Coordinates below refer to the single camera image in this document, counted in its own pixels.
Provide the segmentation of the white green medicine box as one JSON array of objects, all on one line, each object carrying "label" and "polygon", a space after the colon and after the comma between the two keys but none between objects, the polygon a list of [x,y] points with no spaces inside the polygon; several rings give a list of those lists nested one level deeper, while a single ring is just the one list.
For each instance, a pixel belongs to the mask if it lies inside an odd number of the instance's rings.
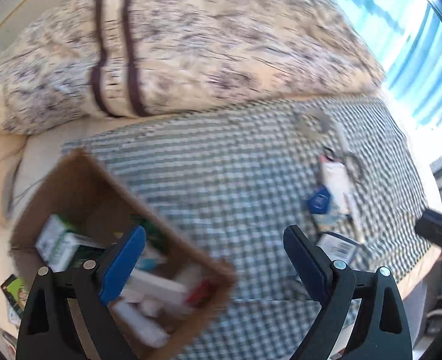
[{"label": "white green medicine box", "polygon": [[57,214],[51,214],[35,242],[36,250],[53,272],[64,272],[82,266],[87,260],[97,260],[104,247]]}]

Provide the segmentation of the blue Vinda tissue pack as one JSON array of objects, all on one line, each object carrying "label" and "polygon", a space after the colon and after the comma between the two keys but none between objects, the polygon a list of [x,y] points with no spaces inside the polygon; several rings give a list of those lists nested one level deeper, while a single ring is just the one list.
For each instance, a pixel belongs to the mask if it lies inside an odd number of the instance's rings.
[{"label": "blue Vinda tissue pack", "polygon": [[307,199],[307,209],[313,215],[326,215],[330,212],[332,195],[325,185],[321,185]]}]

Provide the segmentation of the green snack packet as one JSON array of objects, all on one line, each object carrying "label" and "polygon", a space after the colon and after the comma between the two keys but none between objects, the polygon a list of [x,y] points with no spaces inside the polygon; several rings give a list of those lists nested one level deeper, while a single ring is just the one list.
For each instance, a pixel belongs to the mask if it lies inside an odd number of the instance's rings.
[{"label": "green snack packet", "polygon": [[26,306],[29,292],[26,290],[21,278],[11,274],[0,286],[8,300],[10,307],[21,319]]}]

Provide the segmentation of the barcode labelled packet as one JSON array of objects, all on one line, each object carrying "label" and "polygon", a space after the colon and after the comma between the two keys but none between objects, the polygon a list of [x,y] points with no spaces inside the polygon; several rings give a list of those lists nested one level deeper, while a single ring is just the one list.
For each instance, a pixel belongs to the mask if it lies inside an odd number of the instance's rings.
[{"label": "barcode labelled packet", "polygon": [[341,260],[350,264],[359,244],[352,239],[335,232],[323,232],[316,245],[332,260]]}]

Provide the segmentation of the white cream tube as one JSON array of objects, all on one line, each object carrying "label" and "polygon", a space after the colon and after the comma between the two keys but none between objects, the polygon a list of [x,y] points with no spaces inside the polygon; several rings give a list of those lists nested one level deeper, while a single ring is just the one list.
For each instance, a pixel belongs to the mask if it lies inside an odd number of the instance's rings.
[{"label": "white cream tube", "polygon": [[342,162],[331,161],[325,155],[319,158],[322,184],[330,192],[341,215],[350,213],[347,195],[350,193],[350,178]]}]

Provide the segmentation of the brown cardboard box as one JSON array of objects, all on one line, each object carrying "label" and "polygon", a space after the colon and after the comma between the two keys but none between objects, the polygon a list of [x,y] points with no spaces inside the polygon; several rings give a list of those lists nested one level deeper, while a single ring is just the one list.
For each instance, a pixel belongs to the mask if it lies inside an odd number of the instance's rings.
[{"label": "brown cardboard box", "polygon": [[152,223],[166,237],[166,267],[160,273],[172,277],[188,263],[198,263],[214,285],[214,292],[200,310],[174,326],[174,336],[164,349],[150,349],[128,336],[138,359],[174,359],[209,327],[228,303],[236,283],[233,267],[213,259],[177,233],[144,201],[132,195],[92,156],[72,150],[47,174],[20,215],[11,236],[11,255],[18,274],[32,285],[42,258],[35,242],[51,214],[59,214],[81,234],[103,246],[117,240],[118,233],[132,230],[141,219]]}]

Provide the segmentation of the white cylinder tube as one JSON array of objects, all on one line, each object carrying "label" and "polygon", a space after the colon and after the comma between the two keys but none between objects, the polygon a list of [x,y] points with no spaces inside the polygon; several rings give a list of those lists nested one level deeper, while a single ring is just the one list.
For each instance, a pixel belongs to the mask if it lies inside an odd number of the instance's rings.
[{"label": "white cylinder tube", "polygon": [[338,135],[338,140],[341,145],[341,150],[344,154],[348,154],[350,152],[350,145],[347,139],[347,135],[345,133],[344,127],[341,123],[336,122],[336,131]]}]

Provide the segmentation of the clear tape roll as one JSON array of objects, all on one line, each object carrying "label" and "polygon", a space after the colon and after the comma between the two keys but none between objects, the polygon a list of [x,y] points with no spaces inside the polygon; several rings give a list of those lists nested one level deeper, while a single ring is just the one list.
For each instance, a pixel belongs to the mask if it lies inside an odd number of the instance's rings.
[{"label": "clear tape roll", "polygon": [[321,109],[296,110],[294,115],[296,130],[310,140],[318,141],[334,130],[332,118]]}]

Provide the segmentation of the blue striped curtain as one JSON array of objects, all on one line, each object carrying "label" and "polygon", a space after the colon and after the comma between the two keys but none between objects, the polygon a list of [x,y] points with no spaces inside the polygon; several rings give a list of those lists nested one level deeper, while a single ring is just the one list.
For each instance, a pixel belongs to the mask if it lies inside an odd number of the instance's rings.
[{"label": "blue striped curtain", "polygon": [[442,125],[442,22],[427,0],[335,0],[420,125]]}]

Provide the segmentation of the green checkered cloth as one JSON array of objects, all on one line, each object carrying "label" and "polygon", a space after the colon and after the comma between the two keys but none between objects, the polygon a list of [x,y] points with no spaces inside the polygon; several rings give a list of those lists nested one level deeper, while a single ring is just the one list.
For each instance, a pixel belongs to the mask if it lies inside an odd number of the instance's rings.
[{"label": "green checkered cloth", "polygon": [[293,353],[319,307],[289,286],[295,270],[282,242],[296,224],[310,239],[307,212],[324,146],[340,150],[335,133],[312,141],[297,127],[319,108],[338,121],[363,168],[355,186],[364,244],[352,267],[386,266],[410,290],[439,251],[414,231],[426,208],[423,184],[406,138],[375,97],[255,102],[121,127],[69,141],[82,148],[212,258],[237,270],[226,311],[181,353],[182,359],[281,359]]}]

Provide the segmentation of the floral beige quilt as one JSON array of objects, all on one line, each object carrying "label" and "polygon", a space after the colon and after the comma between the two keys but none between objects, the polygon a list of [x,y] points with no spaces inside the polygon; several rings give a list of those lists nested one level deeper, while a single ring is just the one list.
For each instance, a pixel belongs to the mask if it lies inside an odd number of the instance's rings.
[{"label": "floral beige quilt", "polygon": [[384,78],[333,0],[65,0],[0,57],[0,132],[373,92]]}]

